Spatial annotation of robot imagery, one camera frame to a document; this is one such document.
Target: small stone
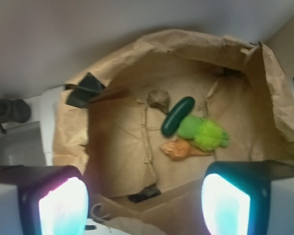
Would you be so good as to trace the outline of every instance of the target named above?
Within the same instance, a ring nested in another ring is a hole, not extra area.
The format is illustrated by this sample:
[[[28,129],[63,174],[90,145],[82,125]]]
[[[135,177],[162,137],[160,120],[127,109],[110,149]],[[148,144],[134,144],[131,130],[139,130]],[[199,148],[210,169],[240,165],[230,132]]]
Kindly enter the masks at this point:
[[[170,103],[170,94],[167,91],[150,91],[148,93],[147,103],[150,107],[158,108],[167,114]]]

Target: green pickle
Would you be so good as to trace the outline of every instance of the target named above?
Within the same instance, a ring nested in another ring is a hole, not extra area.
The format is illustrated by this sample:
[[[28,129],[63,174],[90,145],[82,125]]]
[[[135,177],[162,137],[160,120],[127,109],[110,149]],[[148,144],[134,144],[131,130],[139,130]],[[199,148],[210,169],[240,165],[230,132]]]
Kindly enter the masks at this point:
[[[164,136],[172,136],[180,126],[181,121],[191,112],[195,105],[195,99],[187,96],[181,99],[169,112],[164,120],[161,132]]]

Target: teal light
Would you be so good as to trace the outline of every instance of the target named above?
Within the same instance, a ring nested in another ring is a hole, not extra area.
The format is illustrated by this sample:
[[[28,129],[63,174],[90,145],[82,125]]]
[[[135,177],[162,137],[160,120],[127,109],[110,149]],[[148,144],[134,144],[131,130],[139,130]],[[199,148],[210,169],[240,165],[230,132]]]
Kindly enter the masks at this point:
[[[42,235],[82,235],[88,206],[84,182],[77,177],[68,179],[39,200]]]
[[[248,233],[250,196],[220,175],[206,176],[201,202],[205,224],[212,235]]]

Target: green fuzzy toy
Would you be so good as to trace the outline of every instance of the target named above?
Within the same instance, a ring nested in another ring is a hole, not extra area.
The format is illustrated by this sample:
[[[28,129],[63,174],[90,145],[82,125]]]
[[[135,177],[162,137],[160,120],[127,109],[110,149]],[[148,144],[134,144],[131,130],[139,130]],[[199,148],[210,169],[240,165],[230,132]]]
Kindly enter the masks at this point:
[[[227,147],[229,135],[214,121],[196,117],[185,117],[177,130],[177,135],[186,140],[194,140],[193,144],[203,151],[211,151],[218,146]]]

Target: orange seashell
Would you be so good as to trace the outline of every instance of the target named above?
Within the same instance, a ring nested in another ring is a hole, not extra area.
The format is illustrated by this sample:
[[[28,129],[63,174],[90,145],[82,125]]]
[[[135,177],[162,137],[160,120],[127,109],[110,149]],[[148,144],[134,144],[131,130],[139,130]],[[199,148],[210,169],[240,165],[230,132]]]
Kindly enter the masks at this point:
[[[204,152],[187,141],[176,139],[175,141],[168,141],[159,148],[172,160],[181,160],[191,156],[212,156],[213,152]]]

